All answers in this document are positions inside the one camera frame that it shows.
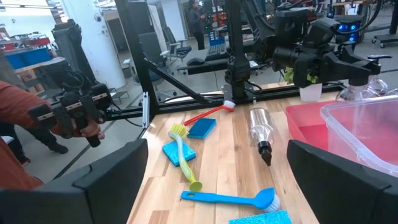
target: white bristles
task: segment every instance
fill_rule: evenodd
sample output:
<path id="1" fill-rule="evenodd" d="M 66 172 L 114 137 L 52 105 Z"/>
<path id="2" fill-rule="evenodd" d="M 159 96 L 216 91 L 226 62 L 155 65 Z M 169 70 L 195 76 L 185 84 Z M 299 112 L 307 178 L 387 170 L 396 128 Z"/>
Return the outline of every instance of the white bristles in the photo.
<path id="1" fill-rule="evenodd" d="M 233 109 L 235 107 L 235 103 L 229 100 L 224 101 L 224 106 L 227 108 Z"/>
<path id="2" fill-rule="evenodd" d="M 264 209 L 264 211 L 265 212 L 276 212 L 279 210 L 279 207 L 280 207 L 280 200 L 279 200 L 278 195 L 275 194 L 274 200 L 266 209 Z"/>

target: workbench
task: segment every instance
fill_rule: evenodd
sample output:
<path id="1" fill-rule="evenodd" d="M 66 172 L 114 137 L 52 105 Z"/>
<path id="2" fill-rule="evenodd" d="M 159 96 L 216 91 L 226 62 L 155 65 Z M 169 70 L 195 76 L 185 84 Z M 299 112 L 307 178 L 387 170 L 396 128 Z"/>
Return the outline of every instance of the workbench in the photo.
<path id="1" fill-rule="evenodd" d="M 265 87 L 285 85 L 273 83 Z M 334 100 L 336 94 L 324 93 L 321 101 Z M 318 223 L 286 158 L 291 136 L 285 108 L 301 103 L 300 97 L 260 101 L 239 105 L 231 113 L 219 111 L 210 115 L 209 118 L 216 119 L 217 124 L 205 140 L 184 139 L 197 153 L 197 157 L 188 163 L 203 183 L 202 192 L 254 197 L 262 189 L 275 187 L 281 209 L 289 213 L 294 224 Z M 249 138 L 249 110 L 257 107 L 268 109 L 275 126 L 270 167 Z M 171 141 L 167 133 L 173 124 L 182 124 L 207 110 L 161 114 L 153 119 L 143 135 L 148 140 L 149 158 L 128 224 L 228 224 L 228 220 L 234 218 L 262 213 L 254 207 L 215 205 L 180 198 L 182 191 L 189 190 L 187 180 L 181 169 L 167 159 L 162 146 Z"/>

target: yellow brush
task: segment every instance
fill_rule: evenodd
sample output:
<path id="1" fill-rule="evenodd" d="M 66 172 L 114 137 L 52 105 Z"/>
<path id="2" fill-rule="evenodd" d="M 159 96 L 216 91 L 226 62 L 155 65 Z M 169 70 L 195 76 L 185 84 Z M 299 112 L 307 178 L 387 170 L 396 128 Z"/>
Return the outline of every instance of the yellow brush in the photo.
<path id="1" fill-rule="evenodd" d="M 200 191 L 202 184 L 201 182 L 196 180 L 191 168 L 189 168 L 188 163 L 184 159 L 182 151 L 182 138 L 184 138 L 187 135 L 188 135 L 188 130 L 184 127 L 184 125 L 181 124 L 173 124 L 172 129 L 169 131 L 169 137 L 177 142 L 178 161 L 180 163 L 182 172 L 190 182 L 189 189 L 191 191 Z"/>

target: blue sponge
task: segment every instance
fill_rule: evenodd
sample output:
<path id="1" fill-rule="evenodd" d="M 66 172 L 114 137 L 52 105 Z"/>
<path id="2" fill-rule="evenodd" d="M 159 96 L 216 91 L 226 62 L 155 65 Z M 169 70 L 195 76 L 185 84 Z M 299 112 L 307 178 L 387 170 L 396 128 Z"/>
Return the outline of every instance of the blue sponge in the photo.
<path id="1" fill-rule="evenodd" d="M 162 147 L 164 154 L 170 159 L 170 161 L 175 165 L 179 166 L 180 163 L 178 161 L 178 146 L 176 141 L 172 141 L 167 143 Z M 182 153 L 184 155 L 184 159 L 189 161 L 197 156 L 194 150 L 189 147 L 185 142 L 182 143 Z"/>
<path id="2" fill-rule="evenodd" d="M 286 211 L 278 211 L 230 220 L 229 224 L 293 224 L 293 222 Z"/>
<path id="3" fill-rule="evenodd" d="M 201 118 L 189 130 L 188 138 L 205 139 L 216 125 L 216 119 Z"/>

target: red brush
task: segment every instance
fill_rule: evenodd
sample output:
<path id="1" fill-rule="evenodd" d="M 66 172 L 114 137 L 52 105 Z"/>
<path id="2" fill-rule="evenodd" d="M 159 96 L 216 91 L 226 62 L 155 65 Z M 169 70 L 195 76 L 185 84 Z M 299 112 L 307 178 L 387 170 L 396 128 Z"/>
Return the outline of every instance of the red brush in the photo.
<path id="1" fill-rule="evenodd" d="M 184 125 L 192 124 L 193 122 L 199 120 L 200 118 L 204 118 L 205 116 L 208 116 L 209 114 L 212 114 L 212 113 L 214 113 L 214 112 L 216 112 L 216 111 L 219 111 L 219 110 L 221 110 L 221 109 L 226 109 L 226 110 L 228 110 L 229 112 L 232 112 L 232 111 L 234 111 L 234 107 L 235 107 L 235 104 L 234 104 L 232 101 L 226 100 L 226 101 L 224 102 L 224 105 L 219 106 L 219 107 L 217 107 L 217 108 L 214 108 L 214 109 L 212 109 L 212 110 L 209 110 L 209 111 L 207 111 L 206 113 L 200 114 L 200 115 L 198 115 L 198 116 L 196 116 L 196 117 L 194 117 L 194 118 L 191 118 L 191 119 L 189 119 L 188 121 L 184 122 Z"/>

